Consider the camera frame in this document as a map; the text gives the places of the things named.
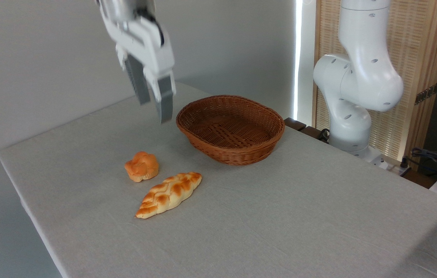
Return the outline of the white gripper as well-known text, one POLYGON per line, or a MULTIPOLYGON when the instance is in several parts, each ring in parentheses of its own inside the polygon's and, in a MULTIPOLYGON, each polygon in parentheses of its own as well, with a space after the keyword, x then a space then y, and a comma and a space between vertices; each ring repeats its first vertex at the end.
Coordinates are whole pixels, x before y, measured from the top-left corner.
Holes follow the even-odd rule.
POLYGON ((144 105, 153 98, 160 123, 170 121, 176 81, 174 53, 167 31, 149 10, 136 10, 134 20, 127 21, 112 21, 104 10, 101 15, 139 103, 144 105))

